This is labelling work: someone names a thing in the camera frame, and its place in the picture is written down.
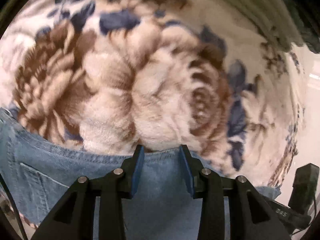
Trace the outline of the floral fleece bed blanket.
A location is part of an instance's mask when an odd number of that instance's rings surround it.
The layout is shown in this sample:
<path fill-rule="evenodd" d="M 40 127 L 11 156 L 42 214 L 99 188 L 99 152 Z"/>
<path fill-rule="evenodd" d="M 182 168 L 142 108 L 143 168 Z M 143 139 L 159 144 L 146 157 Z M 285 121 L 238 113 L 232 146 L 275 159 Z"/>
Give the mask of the floral fleece bed blanket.
<path fill-rule="evenodd" d="M 227 177 L 279 187 L 302 45 L 283 0 L 29 0 L 1 38 L 1 106 L 58 145 L 186 144 Z"/>

